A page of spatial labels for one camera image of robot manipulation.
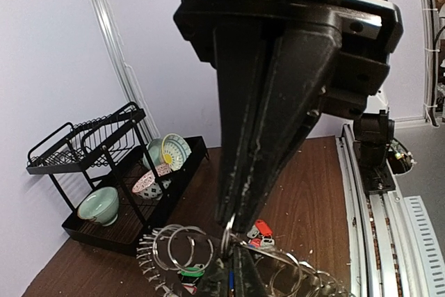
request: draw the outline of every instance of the red tag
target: red tag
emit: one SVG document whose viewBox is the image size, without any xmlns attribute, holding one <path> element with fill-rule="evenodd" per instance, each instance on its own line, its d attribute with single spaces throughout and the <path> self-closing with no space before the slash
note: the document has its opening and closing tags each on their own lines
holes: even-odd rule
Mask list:
<svg viewBox="0 0 445 297">
<path fill-rule="evenodd" d="M 252 239 L 249 242 L 249 245 L 254 246 L 255 248 L 259 248 L 259 246 L 261 246 L 261 239 L 258 239 L 258 238 Z"/>
<path fill-rule="evenodd" d="M 257 220 L 255 222 L 255 226 L 259 230 L 259 233 L 261 233 L 264 236 L 272 236 L 272 229 L 269 227 L 269 225 L 266 224 L 264 220 Z"/>
<path fill-rule="evenodd" d="M 190 294 L 192 294 L 192 295 L 196 294 L 197 287 L 195 287 L 194 285 L 191 285 L 191 284 L 183 284 L 182 286 L 183 286 L 183 287 L 185 288 L 185 290 L 187 290 Z"/>
</svg>

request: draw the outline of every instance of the black dish rack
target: black dish rack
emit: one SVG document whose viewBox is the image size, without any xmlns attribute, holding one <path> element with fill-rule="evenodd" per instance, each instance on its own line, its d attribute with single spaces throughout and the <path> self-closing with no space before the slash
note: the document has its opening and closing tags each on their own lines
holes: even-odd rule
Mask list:
<svg viewBox="0 0 445 297">
<path fill-rule="evenodd" d="M 201 136 L 185 138 L 191 154 L 180 170 L 159 176 L 147 151 L 138 123 L 145 117 L 143 109 L 130 102 L 109 116 L 79 125 L 65 123 L 28 153 L 29 174 L 48 174 L 54 186 L 72 210 L 62 224 L 65 231 L 77 241 L 134 256 L 139 238 L 155 227 L 165 225 L 182 193 L 204 157 L 209 158 Z M 44 150 L 35 155 L 36 150 Z M 143 200 L 131 192 L 134 184 L 148 169 L 143 157 L 153 170 L 156 183 L 163 195 L 160 200 Z M 89 168 L 108 166 L 108 174 L 90 177 Z M 118 220 L 102 227 L 81 220 L 77 208 L 64 192 L 55 174 L 81 172 L 91 187 L 91 192 L 112 186 L 118 190 Z M 163 180 L 170 179 L 168 188 Z"/>
</svg>

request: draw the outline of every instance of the wooden table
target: wooden table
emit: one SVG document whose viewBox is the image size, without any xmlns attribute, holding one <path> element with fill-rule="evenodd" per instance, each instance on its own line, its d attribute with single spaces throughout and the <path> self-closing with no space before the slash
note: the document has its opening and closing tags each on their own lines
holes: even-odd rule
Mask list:
<svg viewBox="0 0 445 297">
<path fill-rule="evenodd" d="M 209 150 L 170 218 L 220 236 L 213 222 L 219 149 Z M 350 284 L 349 239 L 335 139 L 305 142 L 289 162 L 260 216 L 277 246 Z M 134 258 L 68 240 L 26 290 L 26 297 L 155 296 Z"/>
</svg>

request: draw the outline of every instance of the white wall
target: white wall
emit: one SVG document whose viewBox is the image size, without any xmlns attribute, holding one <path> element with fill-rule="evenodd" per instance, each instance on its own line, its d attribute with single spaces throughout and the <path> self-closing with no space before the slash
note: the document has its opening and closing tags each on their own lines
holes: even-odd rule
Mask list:
<svg viewBox="0 0 445 297">
<path fill-rule="evenodd" d="M 0 0 L 0 296 L 21 296 L 66 240 L 70 210 L 28 150 L 124 104 L 89 0 Z M 79 201 L 80 178 L 63 184 Z"/>
<path fill-rule="evenodd" d="M 403 11 L 405 35 L 391 57 L 387 82 L 393 118 L 422 115 L 423 29 L 420 0 L 394 0 Z M 161 134 L 201 134 L 220 143 L 216 72 L 200 63 L 172 16 L 180 0 L 110 0 L 125 47 Z M 323 116 L 311 136 L 339 135 L 343 120 Z"/>
<path fill-rule="evenodd" d="M 396 119 L 423 116 L 425 96 L 425 42 L 421 0 L 390 0 L 402 11 L 405 32 L 391 55 L 391 72 L 385 81 L 390 115 Z"/>
</svg>

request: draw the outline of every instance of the celadon bowl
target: celadon bowl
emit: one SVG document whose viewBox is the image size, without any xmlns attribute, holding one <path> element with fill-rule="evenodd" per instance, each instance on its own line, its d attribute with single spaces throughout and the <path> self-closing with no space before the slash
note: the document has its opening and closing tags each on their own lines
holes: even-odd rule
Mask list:
<svg viewBox="0 0 445 297">
<path fill-rule="evenodd" d="M 159 138 L 152 140 L 150 144 L 147 145 L 148 154 L 150 155 L 150 158 L 152 158 L 153 164 L 155 166 L 161 165 L 164 162 L 162 157 L 161 147 L 162 147 L 162 139 Z M 145 154 L 143 158 L 143 163 L 148 170 L 152 169 L 148 164 L 148 160 Z"/>
<path fill-rule="evenodd" d="M 93 191 L 77 209 L 80 219 L 109 226 L 118 219 L 119 197 L 113 187 L 104 187 Z"/>
</svg>

